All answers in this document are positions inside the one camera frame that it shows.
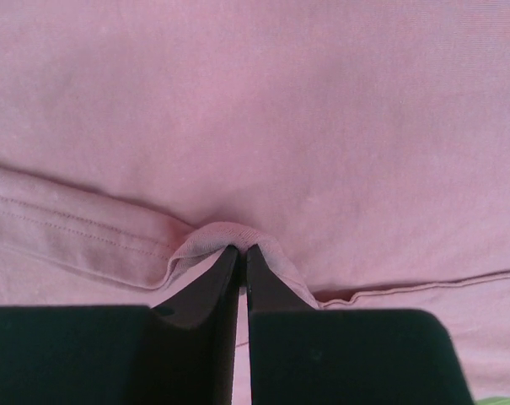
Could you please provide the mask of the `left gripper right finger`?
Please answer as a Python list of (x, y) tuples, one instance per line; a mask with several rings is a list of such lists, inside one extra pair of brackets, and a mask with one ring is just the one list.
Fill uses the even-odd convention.
[(442, 323), (423, 310), (316, 310), (246, 253), (254, 404), (471, 404)]

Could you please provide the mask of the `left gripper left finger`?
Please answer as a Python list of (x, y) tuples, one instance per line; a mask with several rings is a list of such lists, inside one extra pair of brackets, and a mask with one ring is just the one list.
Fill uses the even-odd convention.
[(160, 305), (0, 307), (0, 404), (228, 404), (239, 252)]

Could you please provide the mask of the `pink t-shirt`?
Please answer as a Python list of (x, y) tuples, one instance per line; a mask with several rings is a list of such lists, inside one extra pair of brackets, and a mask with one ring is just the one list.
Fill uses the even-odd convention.
[(510, 1), (0, 1), (0, 305), (156, 305), (229, 244), (510, 397)]

